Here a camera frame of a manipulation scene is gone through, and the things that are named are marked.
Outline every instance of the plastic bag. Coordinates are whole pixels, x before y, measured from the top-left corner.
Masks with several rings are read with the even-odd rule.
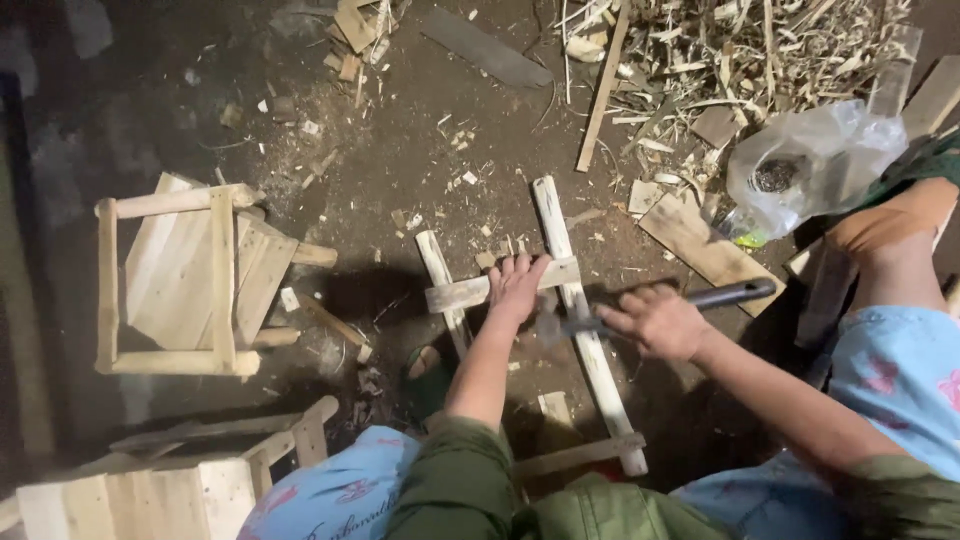
[[[855,209],[906,148],[902,118],[870,115],[860,100],[781,114],[733,149],[727,190],[737,207],[721,229],[756,246]]]

